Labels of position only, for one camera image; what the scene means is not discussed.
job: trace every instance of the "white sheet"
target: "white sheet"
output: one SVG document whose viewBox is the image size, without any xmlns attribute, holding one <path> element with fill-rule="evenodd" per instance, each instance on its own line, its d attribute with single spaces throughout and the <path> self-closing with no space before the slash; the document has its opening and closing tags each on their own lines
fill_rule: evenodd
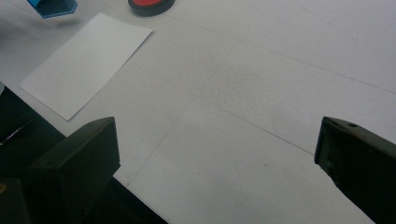
<svg viewBox="0 0 396 224">
<path fill-rule="evenodd" d="M 120 70 L 152 30 L 96 15 L 21 84 L 70 120 Z"/>
</svg>

